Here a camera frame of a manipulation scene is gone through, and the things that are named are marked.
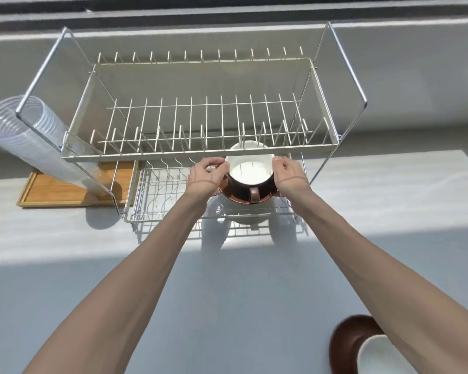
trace dish rack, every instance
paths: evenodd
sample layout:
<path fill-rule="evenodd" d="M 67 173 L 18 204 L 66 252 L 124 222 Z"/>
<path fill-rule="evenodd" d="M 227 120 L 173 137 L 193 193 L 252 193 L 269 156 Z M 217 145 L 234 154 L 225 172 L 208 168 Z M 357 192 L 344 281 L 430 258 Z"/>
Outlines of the dish rack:
<path fill-rule="evenodd" d="M 66 46 L 84 86 L 58 150 L 75 163 L 134 161 L 126 206 L 118 209 L 132 224 L 162 220 L 202 157 L 274 153 L 299 159 L 306 171 L 304 157 L 319 155 L 322 165 L 307 173 L 312 183 L 367 105 L 330 22 L 304 47 L 99 52 L 93 58 L 64 28 L 18 115 Z M 245 148 L 249 140 L 263 145 Z M 230 150 L 235 144 L 240 148 Z M 81 145 L 83 153 L 75 148 Z M 115 200 L 113 186 L 114 178 L 105 189 Z M 243 207 L 217 198 L 203 219 L 294 214 L 285 198 Z"/>

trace white countertop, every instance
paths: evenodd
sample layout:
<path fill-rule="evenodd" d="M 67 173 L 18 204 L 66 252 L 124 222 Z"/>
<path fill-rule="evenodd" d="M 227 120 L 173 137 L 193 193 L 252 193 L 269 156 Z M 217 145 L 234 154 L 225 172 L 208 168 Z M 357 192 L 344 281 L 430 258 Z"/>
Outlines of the white countertop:
<path fill-rule="evenodd" d="M 20 209 L 28 174 L 0 157 L 0 373 L 20 372 L 142 238 L 111 208 Z M 314 189 L 468 308 L 468 129 L 351 137 Z M 367 311 L 312 234 L 277 242 L 187 241 L 128 373 L 329 372 L 334 326 Z"/>

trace bamboo tray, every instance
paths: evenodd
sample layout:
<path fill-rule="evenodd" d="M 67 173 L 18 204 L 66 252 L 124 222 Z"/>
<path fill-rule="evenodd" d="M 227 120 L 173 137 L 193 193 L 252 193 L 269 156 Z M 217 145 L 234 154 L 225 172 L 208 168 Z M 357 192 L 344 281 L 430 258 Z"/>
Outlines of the bamboo tray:
<path fill-rule="evenodd" d="M 124 206 L 132 177 L 133 162 L 120 162 L 116 172 L 114 195 L 118 206 Z M 113 177 L 116 163 L 100 163 Z M 109 195 L 98 197 L 76 185 L 58 181 L 34 169 L 29 175 L 17 205 L 23 208 L 114 206 Z"/>

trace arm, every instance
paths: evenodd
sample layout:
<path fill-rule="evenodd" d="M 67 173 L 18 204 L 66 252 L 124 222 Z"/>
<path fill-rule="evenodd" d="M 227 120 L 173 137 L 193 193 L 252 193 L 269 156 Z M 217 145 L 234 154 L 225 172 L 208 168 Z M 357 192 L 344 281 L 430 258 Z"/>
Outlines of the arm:
<path fill-rule="evenodd" d="M 419 373 L 468 373 L 468 310 L 351 227 L 308 185 L 300 164 L 274 160 L 275 182 L 311 227 L 389 340 Z"/>
<path fill-rule="evenodd" d="M 69 314 L 24 374 L 123 373 L 206 201 L 229 170 L 223 158 L 192 168 L 183 196 L 145 241 Z M 218 168 L 206 171 L 209 165 Z"/>

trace left hand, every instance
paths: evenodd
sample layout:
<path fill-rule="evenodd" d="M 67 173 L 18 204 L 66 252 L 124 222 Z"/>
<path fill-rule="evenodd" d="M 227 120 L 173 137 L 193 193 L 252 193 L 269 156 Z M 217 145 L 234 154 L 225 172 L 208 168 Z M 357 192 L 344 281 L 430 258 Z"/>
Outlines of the left hand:
<path fill-rule="evenodd" d="M 217 167 L 213 170 L 206 169 L 211 165 Z M 223 157 L 206 157 L 191 168 L 187 177 L 186 191 L 184 194 L 193 195 L 196 199 L 207 200 L 219 195 L 218 186 L 229 171 L 231 165 Z"/>

